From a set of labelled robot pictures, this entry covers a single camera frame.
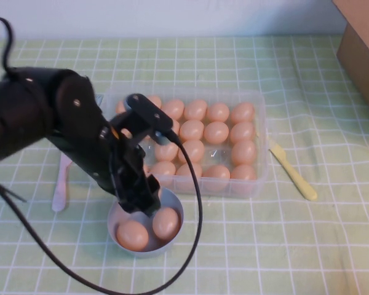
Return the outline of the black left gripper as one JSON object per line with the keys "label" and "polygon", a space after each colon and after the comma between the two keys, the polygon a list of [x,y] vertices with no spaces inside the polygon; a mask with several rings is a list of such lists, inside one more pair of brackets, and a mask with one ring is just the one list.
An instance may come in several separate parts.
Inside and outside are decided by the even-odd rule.
{"label": "black left gripper", "polygon": [[104,191],[117,197],[125,212],[142,211],[150,217],[161,208],[161,185],[153,175],[143,177],[141,192],[135,190],[145,175],[143,157],[128,138],[110,133],[103,139],[87,141],[82,148],[84,170]]}

